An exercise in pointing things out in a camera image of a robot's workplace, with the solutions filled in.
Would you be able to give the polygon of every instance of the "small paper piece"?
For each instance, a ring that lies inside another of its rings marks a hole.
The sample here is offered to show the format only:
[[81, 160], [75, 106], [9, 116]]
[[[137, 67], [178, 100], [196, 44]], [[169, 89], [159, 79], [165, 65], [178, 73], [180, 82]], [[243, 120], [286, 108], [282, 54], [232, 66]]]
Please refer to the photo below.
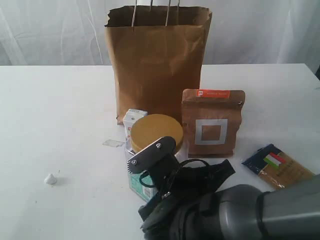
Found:
[[57, 179], [55, 178], [55, 176], [50, 173], [45, 179], [44, 179], [44, 183], [45, 184], [50, 184], [53, 185], [57, 182]]
[[102, 145], [113, 147], [113, 148], [121, 147], [123, 144], [125, 144], [123, 141], [116, 141], [112, 139], [108, 139], [107, 141], [102, 143]]

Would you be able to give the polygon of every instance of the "paper bag handle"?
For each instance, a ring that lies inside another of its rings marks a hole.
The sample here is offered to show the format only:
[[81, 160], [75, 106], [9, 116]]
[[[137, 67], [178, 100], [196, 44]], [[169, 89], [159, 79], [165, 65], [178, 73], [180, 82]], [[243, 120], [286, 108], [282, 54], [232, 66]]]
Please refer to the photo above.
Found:
[[[133, 10], [133, 15], [132, 15], [131, 27], [134, 27], [134, 26], [135, 26], [136, 11], [137, 11], [137, 1], [138, 1], [138, 0], [135, 0], [135, 4], [134, 4], [134, 10]], [[154, 0], [150, 0], [150, 8], [149, 8], [149, 11], [151, 11], [153, 3], [154, 3]], [[166, 26], [166, 27], [168, 26], [170, 4], [171, 4], [171, 0], [169, 0], [168, 7], [167, 7], [167, 10], [166, 10], [166, 19], [165, 19], [165, 26]], [[180, 0], [178, 0], [177, 10], [176, 10], [176, 11], [177, 11], [177, 12], [176, 12], [176, 14], [177, 14], [177, 17], [176, 17], [176, 23], [177, 23], [177, 25], [179, 25], [179, 5], [180, 5]]]

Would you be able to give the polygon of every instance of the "white curtain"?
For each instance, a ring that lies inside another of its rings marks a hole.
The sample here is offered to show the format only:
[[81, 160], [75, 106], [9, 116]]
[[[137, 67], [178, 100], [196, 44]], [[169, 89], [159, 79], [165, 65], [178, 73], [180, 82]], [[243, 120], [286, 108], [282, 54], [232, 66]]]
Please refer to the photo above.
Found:
[[[107, 12], [134, 3], [0, 0], [0, 65], [109, 65]], [[213, 12], [205, 64], [306, 63], [313, 72], [320, 65], [320, 0], [180, 0], [180, 5]]]

